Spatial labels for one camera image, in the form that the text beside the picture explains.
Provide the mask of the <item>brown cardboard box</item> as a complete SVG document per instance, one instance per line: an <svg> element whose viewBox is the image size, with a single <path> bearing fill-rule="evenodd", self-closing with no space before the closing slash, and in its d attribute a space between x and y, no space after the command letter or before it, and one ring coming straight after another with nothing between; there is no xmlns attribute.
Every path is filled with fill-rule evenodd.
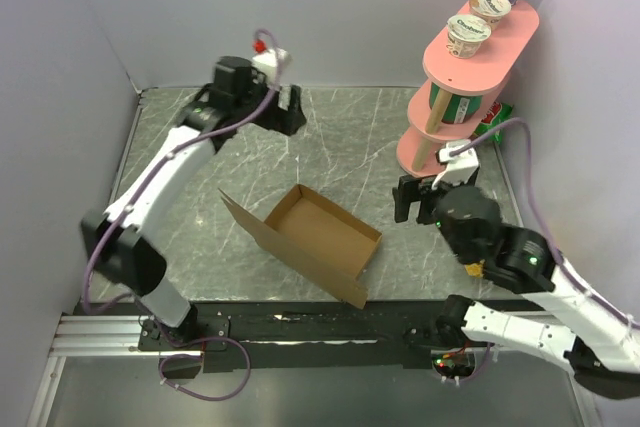
<svg viewBox="0 0 640 427"><path fill-rule="evenodd" d="M294 185L261 220L226 193L222 201L256 244L338 301L362 309L368 290L359 277L382 233L302 185Z"/></svg>

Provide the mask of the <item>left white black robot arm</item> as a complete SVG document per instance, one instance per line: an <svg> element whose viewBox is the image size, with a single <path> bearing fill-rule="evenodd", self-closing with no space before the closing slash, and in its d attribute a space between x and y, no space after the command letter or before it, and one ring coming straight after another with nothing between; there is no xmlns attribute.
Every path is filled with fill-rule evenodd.
<svg viewBox="0 0 640 427"><path fill-rule="evenodd" d="M205 84L176 115L174 126L140 176L104 211L90 210L80 222L88 256L84 279L98 273L131 295L159 321L174 348L198 336L197 308L166 275L167 261L153 236L191 177L246 124L286 136L306 122L301 89L293 85L289 104L279 105L279 77L290 64L281 48L252 59L223 56Z"/></svg>

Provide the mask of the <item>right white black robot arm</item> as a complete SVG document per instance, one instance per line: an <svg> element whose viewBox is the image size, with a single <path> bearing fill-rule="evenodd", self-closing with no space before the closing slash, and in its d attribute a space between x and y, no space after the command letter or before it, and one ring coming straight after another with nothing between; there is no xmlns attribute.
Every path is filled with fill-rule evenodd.
<svg viewBox="0 0 640 427"><path fill-rule="evenodd" d="M568 260L555 261L540 233L504 222L499 204L473 183L453 186L405 175L392 195L396 222L406 221L411 204L419 203L417 223L435 225L469 275L522 296L557 320L539 323L451 294L435 322L438 340L510 347L560 367L601 397L638 397L638 330Z"/></svg>

